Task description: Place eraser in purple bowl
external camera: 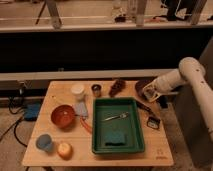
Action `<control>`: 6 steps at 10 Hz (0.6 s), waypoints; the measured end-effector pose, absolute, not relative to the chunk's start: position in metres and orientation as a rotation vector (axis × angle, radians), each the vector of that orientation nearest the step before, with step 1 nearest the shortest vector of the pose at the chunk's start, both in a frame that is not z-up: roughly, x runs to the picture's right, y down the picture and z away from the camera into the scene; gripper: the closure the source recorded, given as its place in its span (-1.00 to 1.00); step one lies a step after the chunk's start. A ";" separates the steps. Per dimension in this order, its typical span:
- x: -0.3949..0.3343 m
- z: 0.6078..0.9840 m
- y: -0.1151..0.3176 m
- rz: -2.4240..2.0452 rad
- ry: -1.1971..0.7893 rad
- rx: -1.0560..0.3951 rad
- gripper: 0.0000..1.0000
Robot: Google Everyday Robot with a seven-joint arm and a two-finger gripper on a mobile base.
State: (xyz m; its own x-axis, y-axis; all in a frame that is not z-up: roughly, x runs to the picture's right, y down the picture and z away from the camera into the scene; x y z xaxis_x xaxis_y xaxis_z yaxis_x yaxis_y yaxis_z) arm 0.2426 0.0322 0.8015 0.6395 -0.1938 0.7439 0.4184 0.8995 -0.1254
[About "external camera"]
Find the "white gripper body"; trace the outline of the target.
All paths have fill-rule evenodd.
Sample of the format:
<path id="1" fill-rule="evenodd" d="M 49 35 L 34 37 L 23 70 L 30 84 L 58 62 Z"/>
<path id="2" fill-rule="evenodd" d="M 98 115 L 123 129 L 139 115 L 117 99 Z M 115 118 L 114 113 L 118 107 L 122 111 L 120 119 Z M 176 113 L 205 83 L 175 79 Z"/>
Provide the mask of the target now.
<path id="1" fill-rule="evenodd" d="M 148 102 L 154 102 L 161 96 L 161 94 L 156 90 L 153 82 L 147 84 L 142 89 L 142 93 Z"/>

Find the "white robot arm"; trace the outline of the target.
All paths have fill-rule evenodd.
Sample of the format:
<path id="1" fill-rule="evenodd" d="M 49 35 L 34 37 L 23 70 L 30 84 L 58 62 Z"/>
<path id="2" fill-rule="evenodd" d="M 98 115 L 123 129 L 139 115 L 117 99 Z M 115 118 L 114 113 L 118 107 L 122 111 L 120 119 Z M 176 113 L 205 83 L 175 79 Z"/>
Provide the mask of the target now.
<path id="1" fill-rule="evenodd" d="M 213 141 L 213 90 L 205 78 L 205 68 L 193 57 L 183 58 L 177 69 L 158 76 L 142 88 L 142 94 L 148 102 L 156 101 L 160 96 L 178 86 L 189 84 L 200 107 L 208 133 Z"/>

